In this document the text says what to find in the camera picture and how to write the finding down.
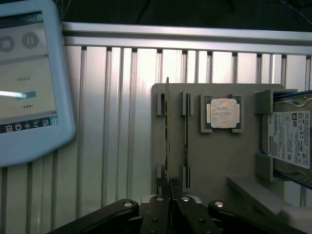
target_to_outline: gray fixture plate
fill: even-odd
[[[255,92],[285,90],[280,84],[170,84],[170,170],[171,176],[179,176],[184,160],[184,116],[182,116],[181,92],[193,97],[194,115],[190,116],[191,189],[188,194],[198,196],[207,205],[214,199],[239,202],[237,194],[229,190],[226,174],[234,176],[255,175],[255,154],[261,149],[261,116],[255,115]],[[156,192],[157,164],[165,158],[165,121],[159,111],[159,94],[165,93],[165,84],[152,87],[152,193]],[[213,129],[202,133],[200,122],[206,118],[201,114],[201,98],[228,98],[241,96],[244,101],[240,113],[243,116],[243,131],[233,133],[231,129]]]

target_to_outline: screw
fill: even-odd
[[[182,197],[182,201],[189,201],[190,199],[187,196]]]
[[[131,202],[126,202],[126,203],[124,204],[124,206],[125,206],[125,207],[130,207],[130,206],[132,206],[132,203],[131,203]]]
[[[220,207],[220,208],[224,206],[224,204],[222,202],[219,202],[219,201],[214,203],[214,205],[217,206],[217,207]]]

